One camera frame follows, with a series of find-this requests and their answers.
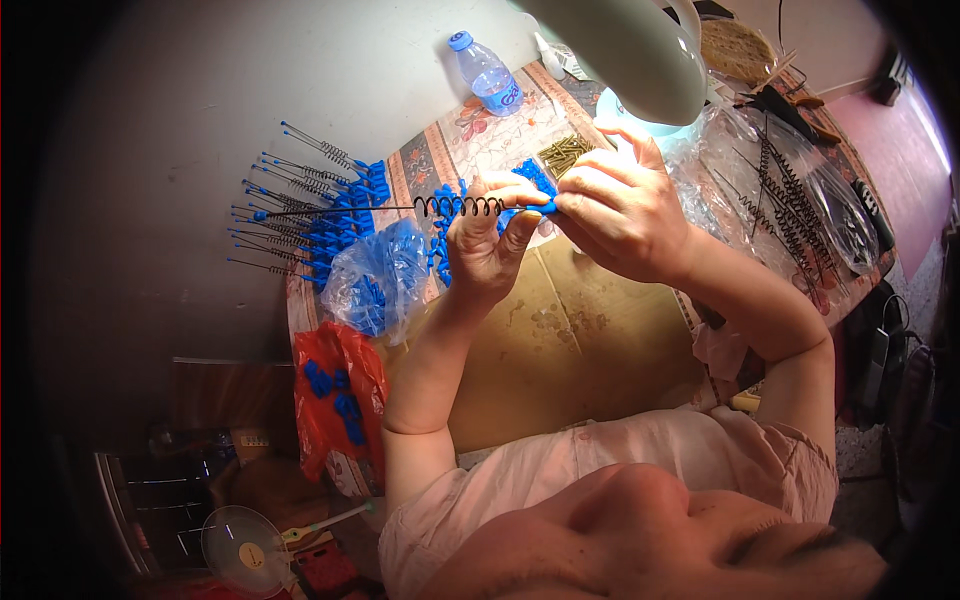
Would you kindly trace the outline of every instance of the blue plastic bag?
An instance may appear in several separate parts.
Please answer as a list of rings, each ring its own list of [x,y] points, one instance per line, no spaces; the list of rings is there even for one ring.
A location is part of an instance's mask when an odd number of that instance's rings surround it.
[[[395,346],[406,339],[408,318],[426,305],[426,262],[423,232],[407,217],[334,256],[320,302],[337,323],[387,334]]]

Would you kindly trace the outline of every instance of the blue plastic handle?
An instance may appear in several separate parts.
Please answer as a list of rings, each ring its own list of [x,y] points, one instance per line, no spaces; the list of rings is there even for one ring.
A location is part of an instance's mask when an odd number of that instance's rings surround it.
[[[547,204],[528,204],[523,207],[524,210],[535,210],[541,215],[549,215],[557,212],[557,205],[553,201]]]

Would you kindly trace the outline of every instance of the cardboard sheet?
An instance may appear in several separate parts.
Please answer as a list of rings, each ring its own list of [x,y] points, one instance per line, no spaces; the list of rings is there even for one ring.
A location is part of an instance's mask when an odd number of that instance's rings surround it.
[[[411,324],[406,344],[376,345],[389,378],[425,318]],[[514,290],[481,325],[450,432],[457,452],[468,452],[580,420],[674,408],[703,380],[673,291],[617,276],[561,236],[527,251]]]

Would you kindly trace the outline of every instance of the pink shirt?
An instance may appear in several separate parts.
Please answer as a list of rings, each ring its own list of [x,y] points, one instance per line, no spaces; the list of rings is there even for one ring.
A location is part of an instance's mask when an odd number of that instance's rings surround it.
[[[806,435],[718,406],[708,413],[658,410],[500,446],[470,471],[456,468],[398,507],[380,534],[388,595],[412,598],[481,525],[533,506],[580,477],[616,463],[651,463],[691,491],[732,490],[826,523],[836,468]]]

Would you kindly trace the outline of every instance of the woman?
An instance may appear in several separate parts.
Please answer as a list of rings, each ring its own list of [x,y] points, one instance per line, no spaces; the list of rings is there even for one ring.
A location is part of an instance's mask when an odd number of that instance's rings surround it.
[[[580,157],[557,224],[602,267],[716,309],[766,361],[756,421],[651,411],[505,444],[470,472],[446,427],[477,326],[514,285],[539,214],[448,235],[453,283],[394,382],[383,421],[380,561],[391,598],[857,597],[885,563],[827,526],[837,491],[833,345],[789,283],[684,219],[656,144]],[[512,174],[469,191],[546,197]]]

